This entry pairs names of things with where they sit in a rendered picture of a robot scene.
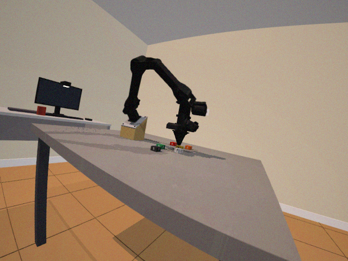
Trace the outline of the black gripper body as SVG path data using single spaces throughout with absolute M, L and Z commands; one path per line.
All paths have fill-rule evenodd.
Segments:
M 183 125 L 183 123 L 184 123 L 184 121 L 185 121 L 185 118 L 187 118 L 188 117 L 188 119 L 190 118 L 191 119 L 191 117 L 190 117 L 190 114 L 186 114 L 186 113 L 178 113 L 178 114 L 176 114 L 176 116 L 178 117 L 177 118 L 177 123 L 168 123 L 167 125 L 166 125 L 166 128 L 168 128 L 168 129 L 174 129 L 174 130 L 176 130 L 176 131 L 180 131 L 180 132 L 193 132 L 193 131 L 191 131 L 191 129 L 189 129 L 187 126 L 186 127 L 183 127 L 182 125 Z

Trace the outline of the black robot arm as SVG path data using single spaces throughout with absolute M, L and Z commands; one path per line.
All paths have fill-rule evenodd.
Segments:
M 154 70 L 162 77 L 162 80 L 172 89 L 173 95 L 177 99 L 176 103 L 179 105 L 179 113 L 205 116 L 207 112 L 206 102 L 196 102 L 196 97 L 193 95 L 192 90 L 185 84 L 181 83 L 160 59 L 147 58 L 144 55 L 136 57 L 130 62 L 130 70 L 132 73 L 131 85 L 129 88 L 128 98 L 125 100 L 123 113 L 128 115 L 130 122 L 136 122 L 141 116 L 137 112 L 140 100 L 138 99 L 138 91 L 140 88 L 142 75 L 146 70 Z M 189 101 L 189 99 L 191 99 Z M 196 132 L 199 128 L 198 122 L 190 121 L 190 118 L 185 118 L 182 125 L 188 127 L 191 131 Z

